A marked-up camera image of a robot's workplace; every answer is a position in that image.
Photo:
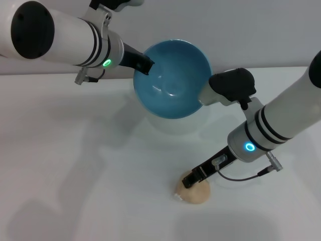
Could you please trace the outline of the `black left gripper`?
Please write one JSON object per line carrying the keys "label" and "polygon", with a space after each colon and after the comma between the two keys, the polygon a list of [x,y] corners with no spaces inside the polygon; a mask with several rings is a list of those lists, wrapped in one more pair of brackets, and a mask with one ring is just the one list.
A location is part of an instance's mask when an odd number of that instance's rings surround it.
{"label": "black left gripper", "polygon": [[119,65],[135,69],[144,75],[149,75],[154,62],[148,56],[143,55],[128,44],[124,43],[123,46],[124,54]]}

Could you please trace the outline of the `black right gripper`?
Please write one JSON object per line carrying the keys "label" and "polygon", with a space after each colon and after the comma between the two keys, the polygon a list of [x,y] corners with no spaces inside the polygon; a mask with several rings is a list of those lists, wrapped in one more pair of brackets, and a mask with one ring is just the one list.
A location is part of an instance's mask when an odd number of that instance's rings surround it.
{"label": "black right gripper", "polygon": [[185,188],[191,188],[194,184],[199,183],[216,173],[217,169],[222,169],[233,161],[236,157],[232,154],[229,147],[226,146],[217,154],[195,167],[190,174],[182,179]]}

